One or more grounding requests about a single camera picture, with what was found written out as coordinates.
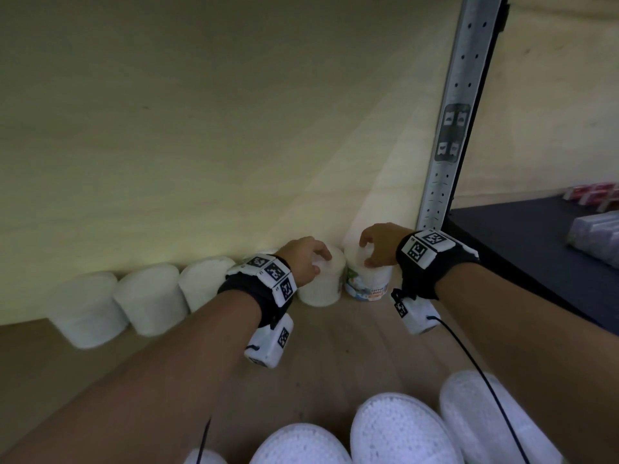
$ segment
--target perforated metal strip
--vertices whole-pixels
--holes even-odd
[[[417,229],[441,229],[507,0],[463,0]]]

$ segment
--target wrist strap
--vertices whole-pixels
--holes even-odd
[[[247,262],[232,267],[218,293],[237,289],[251,295],[262,311],[259,327],[275,325],[292,304],[297,290],[290,267],[284,259],[256,254]]]
[[[398,245],[396,260],[402,268],[402,290],[415,299],[438,299],[434,286],[455,265],[479,264],[475,249],[442,231],[427,229],[406,236]]]

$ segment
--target forearm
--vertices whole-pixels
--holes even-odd
[[[619,338],[477,264],[435,285],[484,360],[566,457],[619,454]]]
[[[250,295],[218,295],[52,415],[4,462],[182,462],[260,316]]]

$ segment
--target dark shelf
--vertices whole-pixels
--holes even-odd
[[[501,276],[619,335],[619,270],[565,245],[592,212],[560,197],[452,210],[444,230]]]

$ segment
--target person's left hand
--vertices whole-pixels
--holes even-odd
[[[297,287],[308,284],[320,273],[320,267],[312,265],[312,255],[318,254],[324,260],[331,260],[332,256],[322,241],[316,241],[311,236],[293,239],[275,255],[284,259],[290,265],[292,276],[295,277]]]

